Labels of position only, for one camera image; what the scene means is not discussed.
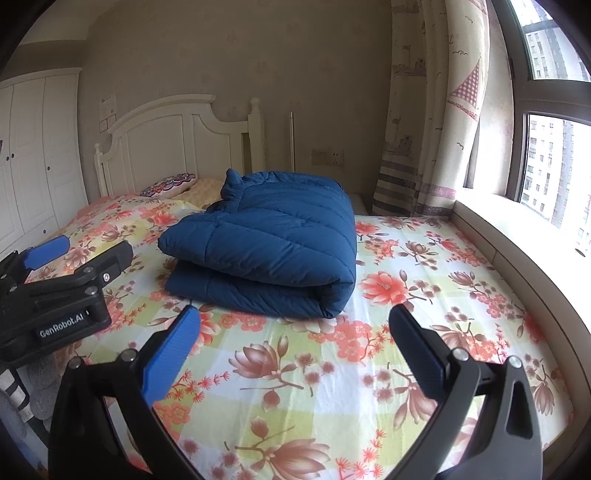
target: window frame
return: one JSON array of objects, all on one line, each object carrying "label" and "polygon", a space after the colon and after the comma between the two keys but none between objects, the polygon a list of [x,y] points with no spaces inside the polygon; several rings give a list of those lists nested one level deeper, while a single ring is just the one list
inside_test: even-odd
[{"label": "window frame", "polygon": [[[514,97],[513,147],[505,196],[519,202],[528,158],[528,116],[551,116],[591,126],[591,83],[534,79],[534,67],[528,51],[528,35],[531,34],[522,34],[521,24],[510,0],[491,1],[505,37]],[[589,40],[554,0],[535,1],[552,17],[591,72]]]}]

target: screw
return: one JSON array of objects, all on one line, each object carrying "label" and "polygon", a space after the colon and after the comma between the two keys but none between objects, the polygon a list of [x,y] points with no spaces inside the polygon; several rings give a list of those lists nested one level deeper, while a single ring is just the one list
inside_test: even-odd
[{"label": "screw", "polygon": [[521,365],[522,365],[521,358],[519,358],[518,356],[515,356],[515,355],[511,355],[509,357],[509,364],[513,368],[521,368]]},{"label": "screw", "polygon": [[75,356],[72,360],[68,362],[68,368],[72,370],[76,370],[79,366],[82,365],[82,358],[79,356]]},{"label": "screw", "polygon": [[123,350],[120,355],[124,362],[133,362],[136,356],[138,356],[138,351],[132,348]]},{"label": "screw", "polygon": [[468,352],[466,352],[463,348],[454,348],[452,350],[453,357],[460,362],[465,362],[470,358]]}]

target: wall socket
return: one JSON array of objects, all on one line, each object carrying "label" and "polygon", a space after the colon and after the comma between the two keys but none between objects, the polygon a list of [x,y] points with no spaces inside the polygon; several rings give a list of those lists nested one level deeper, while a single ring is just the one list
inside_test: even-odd
[{"label": "wall socket", "polygon": [[343,150],[312,150],[312,165],[343,168],[345,152]]}]

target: curtain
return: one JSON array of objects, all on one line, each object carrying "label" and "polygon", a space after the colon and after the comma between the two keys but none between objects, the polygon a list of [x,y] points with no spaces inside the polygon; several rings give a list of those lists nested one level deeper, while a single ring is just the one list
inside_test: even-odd
[{"label": "curtain", "polygon": [[392,77],[377,215],[451,215],[489,65],[485,0],[392,0]]}]

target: wardrobe door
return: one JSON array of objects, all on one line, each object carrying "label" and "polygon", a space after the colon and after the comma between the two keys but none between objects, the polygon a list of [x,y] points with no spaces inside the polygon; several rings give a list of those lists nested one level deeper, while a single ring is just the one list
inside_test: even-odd
[{"label": "wardrobe door", "polygon": [[12,188],[9,149],[12,86],[0,90],[0,252],[23,235]]},{"label": "wardrobe door", "polygon": [[12,182],[25,233],[54,215],[43,160],[44,86],[45,78],[16,83],[12,94]]},{"label": "wardrobe door", "polygon": [[78,150],[77,90],[76,74],[45,79],[43,151],[49,193],[60,228],[88,205]]}]

